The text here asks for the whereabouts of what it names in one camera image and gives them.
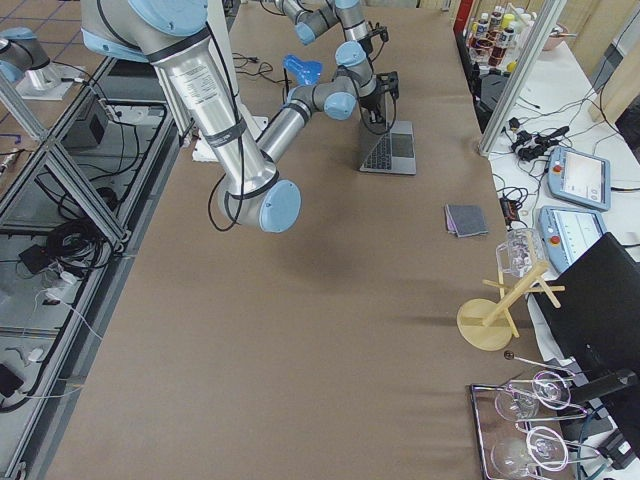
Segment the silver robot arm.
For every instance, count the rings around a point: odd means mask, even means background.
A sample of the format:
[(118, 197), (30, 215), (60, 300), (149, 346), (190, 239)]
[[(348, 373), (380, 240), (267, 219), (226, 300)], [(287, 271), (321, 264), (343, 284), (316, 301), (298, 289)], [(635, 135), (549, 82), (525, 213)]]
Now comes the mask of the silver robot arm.
[(372, 51), (370, 29), (358, 0), (321, 1), (315, 10), (304, 7), (300, 1), (275, 0), (275, 9), (288, 17), (303, 45), (309, 45), (336, 25), (340, 25), (346, 41), (358, 42)]
[(229, 40), (221, 2), (84, 1), (81, 31), (95, 53), (154, 67), (171, 112), (186, 111), (225, 171), (211, 198), (231, 223), (281, 233), (296, 222), (301, 207), (299, 188), (281, 178), (276, 166), (287, 147), (316, 112), (345, 120), (365, 108), (365, 124), (383, 125), (384, 95), (398, 95), (398, 76), (375, 73), (371, 39), (386, 29), (365, 20), (360, 2), (327, 1), (314, 11), (298, 1), (275, 7), (294, 23), (303, 44), (334, 25), (341, 26), (345, 41), (327, 83), (307, 81), (302, 64), (287, 58), (299, 84), (258, 136), (231, 80), (231, 54), (221, 48)]

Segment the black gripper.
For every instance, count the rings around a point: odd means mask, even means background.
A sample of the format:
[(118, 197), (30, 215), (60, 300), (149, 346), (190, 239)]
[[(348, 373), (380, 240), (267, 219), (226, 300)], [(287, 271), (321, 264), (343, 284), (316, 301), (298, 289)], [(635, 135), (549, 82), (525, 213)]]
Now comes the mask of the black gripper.
[(384, 94), (372, 93), (361, 99), (361, 120), (364, 127), (372, 133), (386, 131), (386, 101)]

